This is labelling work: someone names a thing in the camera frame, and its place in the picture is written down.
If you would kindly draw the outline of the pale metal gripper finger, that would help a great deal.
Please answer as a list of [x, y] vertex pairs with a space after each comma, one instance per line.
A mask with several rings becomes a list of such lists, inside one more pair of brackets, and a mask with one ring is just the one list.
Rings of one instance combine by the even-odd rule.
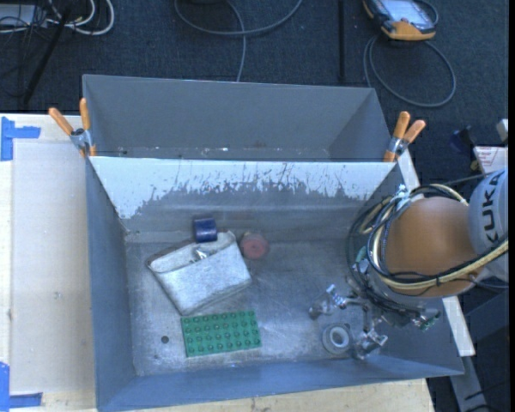
[[382, 348], [388, 341], [388, 336], [378, 333], [375, 329], [362, 331], [357, 334], [351, 355], [357, 360], [364, 360], [375, 350]]
[[330, 316], [335, 310], [344, 310], [347, 307], [348, 298], [341, 296], [335, 285], [330, 285], [312, 301], [308, 315], [310, 319], [318, 319], [322, 315]]

